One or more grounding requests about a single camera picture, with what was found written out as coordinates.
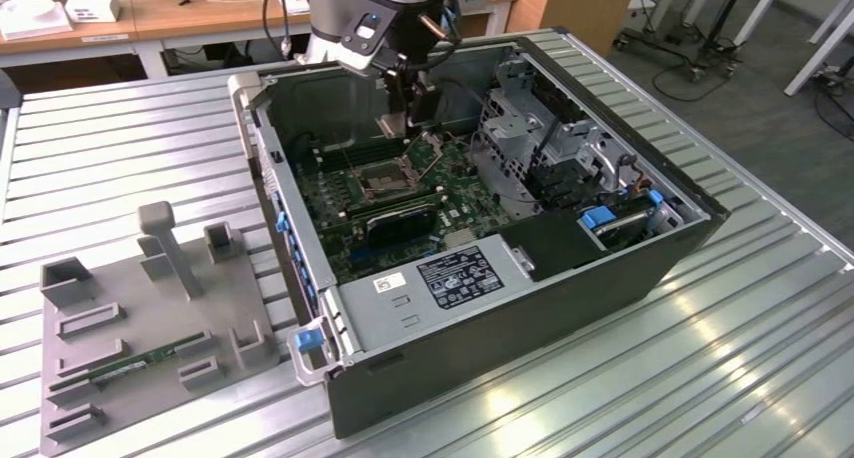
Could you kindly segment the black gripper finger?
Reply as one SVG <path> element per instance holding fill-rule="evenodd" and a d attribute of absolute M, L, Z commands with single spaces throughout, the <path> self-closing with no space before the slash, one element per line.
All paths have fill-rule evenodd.
<path fill-rule="evenodd" d="M 408 108 L 407 124 L 415 128 L 434 118 L 439 106 L 439 88 L 432 84 L 416 82 L 412 87 L 412 101 Z"/>
<path fill-rule="evenodd" d="M 388 84 L 391 86 L 388 101 L 390 112 L 407 117 L 410 108 L 410 85 L 406 72 L 395 69 L 390 70 Z"/>

